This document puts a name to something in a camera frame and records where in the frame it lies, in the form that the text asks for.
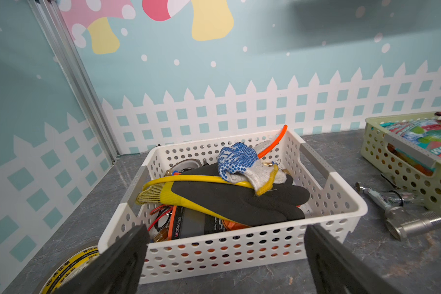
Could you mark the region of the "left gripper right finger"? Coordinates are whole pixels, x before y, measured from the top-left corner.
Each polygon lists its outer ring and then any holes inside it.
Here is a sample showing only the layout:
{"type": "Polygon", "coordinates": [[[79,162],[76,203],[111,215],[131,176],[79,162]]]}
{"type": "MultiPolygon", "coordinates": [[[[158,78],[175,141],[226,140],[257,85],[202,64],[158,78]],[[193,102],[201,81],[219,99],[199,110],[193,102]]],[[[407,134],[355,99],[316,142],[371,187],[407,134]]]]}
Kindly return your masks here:
{"type": "Polygon", "coordinates": [[[309,225],[305,250],[319,294],[398,294],[321,225],[309,225]]]}

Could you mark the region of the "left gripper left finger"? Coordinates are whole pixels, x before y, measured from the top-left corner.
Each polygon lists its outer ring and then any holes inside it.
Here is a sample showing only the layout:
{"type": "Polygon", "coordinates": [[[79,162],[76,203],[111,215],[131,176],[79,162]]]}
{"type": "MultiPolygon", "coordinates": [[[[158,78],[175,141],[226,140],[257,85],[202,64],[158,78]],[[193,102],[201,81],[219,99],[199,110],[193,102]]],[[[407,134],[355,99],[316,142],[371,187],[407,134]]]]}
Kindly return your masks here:
{"type": "Polygon", "coordinates": [[[148,245],[147,227],[136,225],[55,292],[57,294],[136,293],[148,245]]]}

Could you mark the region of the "teal Fox's mint bag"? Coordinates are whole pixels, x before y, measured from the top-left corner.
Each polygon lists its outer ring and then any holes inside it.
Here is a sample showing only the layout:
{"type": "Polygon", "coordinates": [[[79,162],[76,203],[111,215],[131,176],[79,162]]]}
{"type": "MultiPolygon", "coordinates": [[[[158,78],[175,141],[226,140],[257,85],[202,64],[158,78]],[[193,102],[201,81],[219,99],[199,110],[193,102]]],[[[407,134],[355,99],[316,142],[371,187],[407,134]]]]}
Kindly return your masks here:
{"type": "Polygon", "coordinates": [[[388,122],[381,126],[441,158],[441,120],[388,122]]]}

